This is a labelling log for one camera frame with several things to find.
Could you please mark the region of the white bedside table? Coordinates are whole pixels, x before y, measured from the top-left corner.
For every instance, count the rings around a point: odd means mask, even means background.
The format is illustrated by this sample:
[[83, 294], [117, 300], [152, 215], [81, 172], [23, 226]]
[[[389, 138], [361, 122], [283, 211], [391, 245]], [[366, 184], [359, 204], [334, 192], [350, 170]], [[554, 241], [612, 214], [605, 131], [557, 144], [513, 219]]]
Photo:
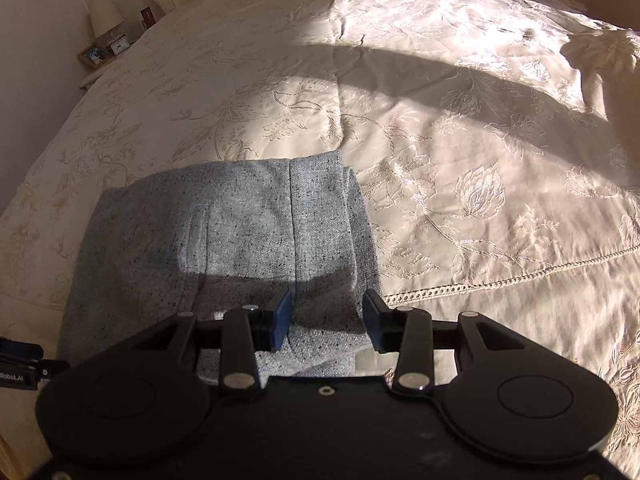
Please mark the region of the white bedside table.
[[89, 90], [110, 68], [115, 66], [116, 63], [116, 60], [111, 60], [85, 76], [85, 78], [80, 82], [79, 88], [85, 91]]

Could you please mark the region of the small photo frame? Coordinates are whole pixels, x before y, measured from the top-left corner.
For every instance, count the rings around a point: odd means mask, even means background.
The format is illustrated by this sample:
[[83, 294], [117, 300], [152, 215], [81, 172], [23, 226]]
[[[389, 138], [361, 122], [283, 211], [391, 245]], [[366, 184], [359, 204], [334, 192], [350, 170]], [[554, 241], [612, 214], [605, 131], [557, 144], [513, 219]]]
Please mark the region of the small photo frame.
[[105, 65], [112, 58], [112, 55], [99, 44], [90, 44], [89, 47], [78, 53], [77, 57], [85, 66], [97, 70]]

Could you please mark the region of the white table lamp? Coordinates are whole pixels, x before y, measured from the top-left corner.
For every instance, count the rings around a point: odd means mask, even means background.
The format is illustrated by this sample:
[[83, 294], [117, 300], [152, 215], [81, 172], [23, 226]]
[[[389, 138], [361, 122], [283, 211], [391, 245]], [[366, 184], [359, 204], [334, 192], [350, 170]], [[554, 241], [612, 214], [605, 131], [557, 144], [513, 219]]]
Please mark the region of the white table lamp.
[[112, 0], [94, 0], [89, 6], [94, 38], [109, 35], [124, 22], [122, 14]]

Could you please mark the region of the small white alarm clock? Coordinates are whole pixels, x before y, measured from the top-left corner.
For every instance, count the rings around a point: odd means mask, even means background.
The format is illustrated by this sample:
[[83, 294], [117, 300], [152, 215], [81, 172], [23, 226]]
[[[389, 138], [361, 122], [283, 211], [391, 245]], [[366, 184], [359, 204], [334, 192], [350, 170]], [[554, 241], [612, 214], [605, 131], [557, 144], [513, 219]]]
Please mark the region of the small white alarm clock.
[[117, 56], [117, 55], [121, 55], [126, 50], [128, 50], [131, 47], [131, 44], [130, 44], [127, 36], [126, 35], [122, 35], [122, 36], [119, 36], [118, 38], [112, 40], [108, 47], [110, 48], [111, 52], [115, 56]]

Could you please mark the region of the grey speckled pants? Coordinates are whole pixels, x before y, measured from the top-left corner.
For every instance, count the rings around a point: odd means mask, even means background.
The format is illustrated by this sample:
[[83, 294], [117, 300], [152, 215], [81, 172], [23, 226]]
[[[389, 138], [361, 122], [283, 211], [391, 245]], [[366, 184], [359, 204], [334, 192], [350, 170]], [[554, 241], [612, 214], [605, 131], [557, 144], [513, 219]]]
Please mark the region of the grey speckled pants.
[[361, 301], [378, 259], [359, 184], [340, 154], [206, 162], [105, 191], [88, 222], [58, 356], [72, 364], [177, 313], [220, 320], [293, 299], [262, 377], [350, 376], [369, 339]]

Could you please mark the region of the red card on nightstand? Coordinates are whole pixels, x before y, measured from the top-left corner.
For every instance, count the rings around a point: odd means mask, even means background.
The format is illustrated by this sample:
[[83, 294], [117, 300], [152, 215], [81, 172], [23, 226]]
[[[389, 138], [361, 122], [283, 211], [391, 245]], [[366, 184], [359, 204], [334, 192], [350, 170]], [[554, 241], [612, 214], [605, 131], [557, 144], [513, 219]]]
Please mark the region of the red card on nightstand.
[[156, 18], [153, 14], [152, 9], [147, 6], [146, 8], [140, 11], [141, 14], [141, 23], [144, 30], [148, 30], [152, 26], [156, 24]]

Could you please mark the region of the cream floral embroidered bedspread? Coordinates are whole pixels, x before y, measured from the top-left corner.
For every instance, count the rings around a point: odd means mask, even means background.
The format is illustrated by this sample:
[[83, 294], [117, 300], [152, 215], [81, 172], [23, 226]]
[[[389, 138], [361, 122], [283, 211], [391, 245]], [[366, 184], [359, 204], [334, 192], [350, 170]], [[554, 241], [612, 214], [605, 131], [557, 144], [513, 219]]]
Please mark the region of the cream floral embroidered bedspread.
[[101, 195], [340, 154], [393, 307], [592, 370], [639, 474], [639, 37], [556, 0], [194, 0], [86, 93], [1, 218], [1, 333], [58, 356]]

